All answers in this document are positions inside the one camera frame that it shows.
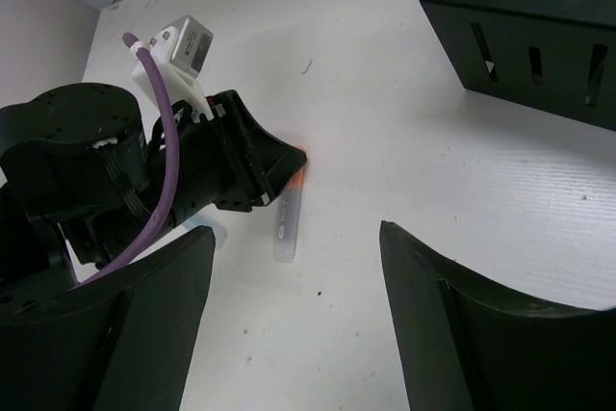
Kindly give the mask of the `black two-compartment organizer box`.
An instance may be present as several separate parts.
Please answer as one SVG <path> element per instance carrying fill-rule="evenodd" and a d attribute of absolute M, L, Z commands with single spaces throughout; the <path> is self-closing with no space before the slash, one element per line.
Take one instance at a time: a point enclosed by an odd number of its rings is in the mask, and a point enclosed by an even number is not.
<path fill-rule="evenodd" d="M 420 0 L 461 84 L 615 128 L 615 0 Z"/>

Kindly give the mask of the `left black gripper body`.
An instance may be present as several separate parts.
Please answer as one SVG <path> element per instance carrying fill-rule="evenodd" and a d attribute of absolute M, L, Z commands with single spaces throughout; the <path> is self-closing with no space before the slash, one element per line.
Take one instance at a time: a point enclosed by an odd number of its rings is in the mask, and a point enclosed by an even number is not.
<path fill-rule="evenodd" d="M 213 204 L 220 210 L 249 212 L 255 205 L 254 147 L 246 125 L 245 105 L 235 92 L 208 98 L 222 116 L 209 121 L 185 101 L 172 105 L 177 117 L 179 173 L 162 238 Z"/>

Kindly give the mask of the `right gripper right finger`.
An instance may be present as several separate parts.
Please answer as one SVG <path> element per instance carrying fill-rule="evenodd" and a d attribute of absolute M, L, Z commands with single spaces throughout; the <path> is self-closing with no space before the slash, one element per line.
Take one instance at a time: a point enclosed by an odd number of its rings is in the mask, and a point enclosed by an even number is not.
<path fill-rule="evenodd" d="M 397 224 L 380 255 L 413 410 L 611 410 L 615 312 L 508 288 Z"/>

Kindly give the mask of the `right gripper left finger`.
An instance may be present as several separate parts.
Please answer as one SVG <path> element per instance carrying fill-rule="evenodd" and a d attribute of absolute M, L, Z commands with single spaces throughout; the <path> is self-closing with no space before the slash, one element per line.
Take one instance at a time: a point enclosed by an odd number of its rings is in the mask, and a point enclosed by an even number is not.
<path fill-rule="evenodd" d="M 76 289 L 2 287 L 2 409 L 178 409 L 215 244 L 199 226 Z"/>

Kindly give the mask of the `orange highlighter pen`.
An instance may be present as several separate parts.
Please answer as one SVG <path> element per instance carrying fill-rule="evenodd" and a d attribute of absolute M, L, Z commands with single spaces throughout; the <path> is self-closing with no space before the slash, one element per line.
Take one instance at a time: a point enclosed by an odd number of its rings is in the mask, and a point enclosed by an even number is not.
<path fill-rule="evenodd" d="M 272 248 L 273 259 L 277 263 L 290 264 L 295 259 L 304 172 L 305 166 L 291 178 L 277 200 L 276 233 Z"/>

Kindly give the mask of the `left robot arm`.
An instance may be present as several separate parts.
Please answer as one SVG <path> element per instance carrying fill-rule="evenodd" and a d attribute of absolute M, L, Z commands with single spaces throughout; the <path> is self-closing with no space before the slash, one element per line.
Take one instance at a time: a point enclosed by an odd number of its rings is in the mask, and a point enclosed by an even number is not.
<path fill-rule="evenodd" d="M 167 235 L 204 207 L 248 213 L 272 203 L 307 162 L 266 131 L 240 96 L 209 97 L 213 119 L 178 101 L 179 174 Z M 74 264 L 102 269 L 139 235 L 161 196 L 166 141 L 145 131 L 136 97 L 72 84 L 1 111 L 1 310 L 69 289 Z"/>

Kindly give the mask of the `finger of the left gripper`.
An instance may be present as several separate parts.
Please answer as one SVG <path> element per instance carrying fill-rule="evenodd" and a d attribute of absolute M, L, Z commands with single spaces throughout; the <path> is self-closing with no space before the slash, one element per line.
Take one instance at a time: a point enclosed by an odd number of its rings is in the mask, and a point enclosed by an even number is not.
<path fill-rule="evenodd" d="M 218 207 L 266 207 L 307 163 L 306 153 L 265 130 L 235 90 L 211 97 L 214 127 L 231 179 Z"/>

